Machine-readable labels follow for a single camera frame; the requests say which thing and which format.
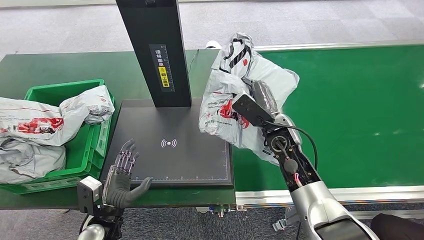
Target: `red logo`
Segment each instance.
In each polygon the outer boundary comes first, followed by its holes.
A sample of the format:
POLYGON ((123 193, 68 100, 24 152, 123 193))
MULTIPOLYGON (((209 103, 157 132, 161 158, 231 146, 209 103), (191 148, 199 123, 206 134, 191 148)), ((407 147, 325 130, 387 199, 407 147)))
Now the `red logo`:
POLYGON ((62 129, 64 119, 61 117, 39 117, 33 118, 30 122, 20 122, 17 131, 25 134, 53 134, 62 129))
POLYGON ((219 108, 219 115, 225 119, 234 119, 241 125, 241 128, 247 128, 249 126, 249 122, 243 116, 240 116, 237 112, 233 111, 233 108, 231 107, 232 101, 232 99, 228 100, 227 104, 222 105, 219 108))

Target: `green bin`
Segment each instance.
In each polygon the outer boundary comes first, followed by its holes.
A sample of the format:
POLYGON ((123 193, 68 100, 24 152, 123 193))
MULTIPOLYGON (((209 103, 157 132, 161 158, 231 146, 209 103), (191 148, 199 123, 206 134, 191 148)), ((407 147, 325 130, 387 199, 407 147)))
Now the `green bin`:
MULTIPOLYGON (((104 85, 103 79, 77 81, 31 87, 25 100, 59 106, 65 99, 104 85)), ((75 138, 65 144, 66 166, 63 170, 47 173, 44 177, 18 184, 0 184, 0 189, 14 194, 28 194, 54 189, 75 187, 90 175, 99 178, 106 157, 111 117, 101 124, 83 124, 75 138)))

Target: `white plastic bag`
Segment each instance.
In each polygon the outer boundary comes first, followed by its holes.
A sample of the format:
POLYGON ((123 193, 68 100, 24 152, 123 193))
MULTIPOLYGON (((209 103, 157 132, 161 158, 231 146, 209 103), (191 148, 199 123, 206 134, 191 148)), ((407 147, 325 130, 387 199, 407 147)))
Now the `white plastic bag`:
POLYGON ((87 124, 102 123, 109 119, 115 111, 114 104, 105 85, 89 89, 78 96, 68 98, 59 107, 62 115, 67 115, 72 111, 78 111, 80 108, 87 109, 88 115, 84 119, 87 124))
POLYGON ((250 81, 270 86, 281 108, 296 89, 299 76, 263 58, 253 50, 252 39, 236 33, 219 51, 210 73, 200 106, 199 129, 233 144, 250 149, 262 160, 278 165, 258 127, 252 126, 231 108, 235 95, 250 93, 250 81))
POLYGON ((0 141, 15 137, 48 146, 67 143, 84 121, 102 122, 115 111, 106 86, 69 98, 59 107, 3 97, 0 106, 0 141))
POLYGON ((63 169, 64 146, 40 146, 20 138, 0 141, 0 184, 18 184, 63 169))

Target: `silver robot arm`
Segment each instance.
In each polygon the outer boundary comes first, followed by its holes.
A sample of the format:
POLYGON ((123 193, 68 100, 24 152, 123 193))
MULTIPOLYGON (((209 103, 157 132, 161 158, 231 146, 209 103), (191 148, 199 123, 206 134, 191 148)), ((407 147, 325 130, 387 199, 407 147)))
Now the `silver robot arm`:
MULTIPOLYGON (((253 126, 260 127, 266 146, 278 161, 294 208, 286 218, 274 224, 276 230, 300 222, 310 240, 378 240, 365 224, 358 221, 331 194, 315 167, 302 153, 298 131, 310 136, 280 113, 269 87, 261 81, 251 84, 253 97, 240 94, 232 108, 253 126)), ((315 163, 318 161, 315 149, 315 163)))

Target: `humanoid robot hand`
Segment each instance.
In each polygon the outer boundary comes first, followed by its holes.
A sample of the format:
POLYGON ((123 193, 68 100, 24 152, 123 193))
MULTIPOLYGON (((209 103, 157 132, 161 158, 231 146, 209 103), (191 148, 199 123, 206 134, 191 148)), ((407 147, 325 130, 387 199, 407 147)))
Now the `humanoid robot hand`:
POLYGON ((131 169, 140 154, 133 153, 136 149, 134 139, 127 141, 116 156, 115 163, 110 166, 104 183, 102 201, 104 205, 124 209, 131 202, 139 198, 149 189, 152 178, 146 177, 143 182, 133 190, 131 186, 131 169))

